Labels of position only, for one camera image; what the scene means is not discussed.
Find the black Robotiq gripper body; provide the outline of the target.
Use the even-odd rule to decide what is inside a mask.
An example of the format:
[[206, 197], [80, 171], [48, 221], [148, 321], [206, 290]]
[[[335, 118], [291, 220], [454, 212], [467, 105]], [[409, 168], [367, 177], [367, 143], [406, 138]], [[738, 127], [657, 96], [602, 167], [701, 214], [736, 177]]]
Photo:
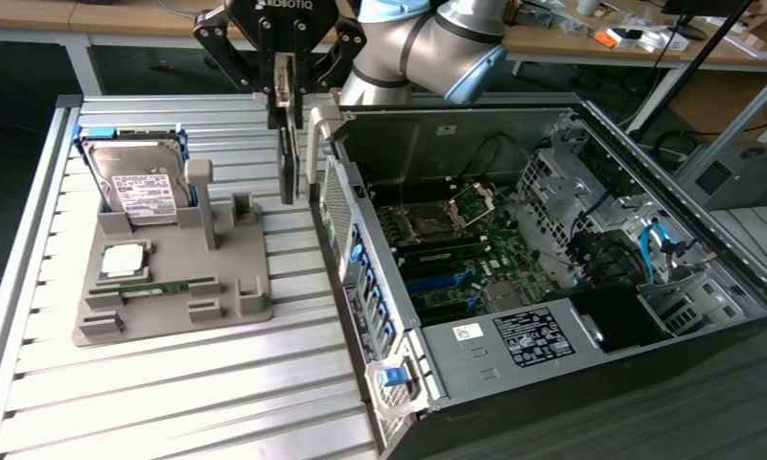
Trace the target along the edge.
[[232, 0], [224, 2], [230, 20], [259, 50], [312, 51], [338, 20], [329, 0]]

